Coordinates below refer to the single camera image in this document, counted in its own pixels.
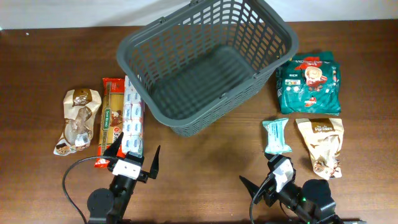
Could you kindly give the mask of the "beige brown snack bag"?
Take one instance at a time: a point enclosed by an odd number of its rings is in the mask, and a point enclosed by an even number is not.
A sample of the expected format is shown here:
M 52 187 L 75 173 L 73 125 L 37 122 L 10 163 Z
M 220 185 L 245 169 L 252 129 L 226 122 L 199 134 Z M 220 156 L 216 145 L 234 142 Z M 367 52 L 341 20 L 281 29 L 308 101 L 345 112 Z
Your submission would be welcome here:
M 344 127 L 340 118 L 300 118 L 295 120 L 309 151 L 314 173 L 325 180 L 341 178 L 338 160 Z

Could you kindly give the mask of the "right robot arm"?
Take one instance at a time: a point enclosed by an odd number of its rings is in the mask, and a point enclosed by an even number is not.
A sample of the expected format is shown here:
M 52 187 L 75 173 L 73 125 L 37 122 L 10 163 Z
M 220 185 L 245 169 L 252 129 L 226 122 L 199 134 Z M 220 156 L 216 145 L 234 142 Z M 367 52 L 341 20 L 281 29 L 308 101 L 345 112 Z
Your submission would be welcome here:
M 251 196 L 251 223 L 254 223 L 253 207 L 261 200 L 268 207 L 276 202 L 285 205 L 296 214 L 299 223 L 343 223 L 335 213 L 336 202 L 331 197 L 327 180 L 310 179 L 299 187 L 295 184 L 296 170 L 290 157 L 269 153 L 265 157 L 270 172 L 260 186 L 243 176 L 239 177 Z

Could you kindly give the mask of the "teal wet wipes pack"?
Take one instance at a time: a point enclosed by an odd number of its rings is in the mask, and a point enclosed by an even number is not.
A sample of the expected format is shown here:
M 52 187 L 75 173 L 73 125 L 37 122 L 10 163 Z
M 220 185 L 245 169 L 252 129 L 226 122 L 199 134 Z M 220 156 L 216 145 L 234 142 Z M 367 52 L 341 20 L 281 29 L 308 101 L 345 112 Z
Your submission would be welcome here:
M 282 154 L 292 152 L 289 145 L 285 143 L 284 128 L 288 123 L 288 118 L 276 119 L 273 121 L 263 121 L 262 125 L 267 131 L 267 146 L 265 153 Z

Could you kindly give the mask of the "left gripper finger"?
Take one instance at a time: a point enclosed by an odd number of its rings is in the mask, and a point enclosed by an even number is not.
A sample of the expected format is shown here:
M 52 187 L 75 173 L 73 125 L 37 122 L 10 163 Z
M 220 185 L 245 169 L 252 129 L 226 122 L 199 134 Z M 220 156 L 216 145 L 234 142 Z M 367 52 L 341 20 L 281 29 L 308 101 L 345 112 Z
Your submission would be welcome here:
M 117 153 L 119 151 L 119 148 L 122 144 L 124 133 L 121 133 L 118 138 L 115 140 L 115 142 L 112 143 L 103 153 L 103 156 L 107 157 L 116 157 Z
M 152 161 L 152 165 L 150 167 L 149 178 L 156 179 L 159 173 L 159 153 L 160 153 L 160 146 L 158 146 L 154 159 Z

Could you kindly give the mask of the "grey plastic shopping basket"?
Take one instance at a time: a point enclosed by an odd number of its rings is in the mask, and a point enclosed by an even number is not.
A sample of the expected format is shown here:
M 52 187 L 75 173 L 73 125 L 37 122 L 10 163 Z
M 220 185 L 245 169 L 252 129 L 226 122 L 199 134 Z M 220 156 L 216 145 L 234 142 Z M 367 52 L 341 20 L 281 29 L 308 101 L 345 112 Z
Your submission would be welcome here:
M 125 37 L 116 58 L 154 118 L 188 137 L 256 95 L 298 48 L 265 1 L 191 1 Z

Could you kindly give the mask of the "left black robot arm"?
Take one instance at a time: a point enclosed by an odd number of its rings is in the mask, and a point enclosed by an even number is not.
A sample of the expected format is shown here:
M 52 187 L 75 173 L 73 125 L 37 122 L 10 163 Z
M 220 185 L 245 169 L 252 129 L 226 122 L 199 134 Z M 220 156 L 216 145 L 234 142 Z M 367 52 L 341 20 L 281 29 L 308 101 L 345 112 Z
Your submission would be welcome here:
M 120 134 L 103 153 L 109 161 L 107 168 L 114 178 L 107 189 L 96 189 L 88 197 L 87 207 L 90 212 L 88 224 L 122 223 L 136 184 L 157 178 L 160 148 L 157 148 L 150 171 L 147 172 L 142 170 L 143 156 L 137 157 L 131 152 L 125 157 L 117 155 L 122 139 L 123 135 Z

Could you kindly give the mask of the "green Nescafe coffee bag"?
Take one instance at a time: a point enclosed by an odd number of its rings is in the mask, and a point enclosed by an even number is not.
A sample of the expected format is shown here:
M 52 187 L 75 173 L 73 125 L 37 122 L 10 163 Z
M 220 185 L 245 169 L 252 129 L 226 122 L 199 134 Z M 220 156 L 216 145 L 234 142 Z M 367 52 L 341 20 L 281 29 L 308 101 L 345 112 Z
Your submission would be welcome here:
M 341 113 L 341 70 L 332 52 L 295 55 L 275 75 L 281 113 Z

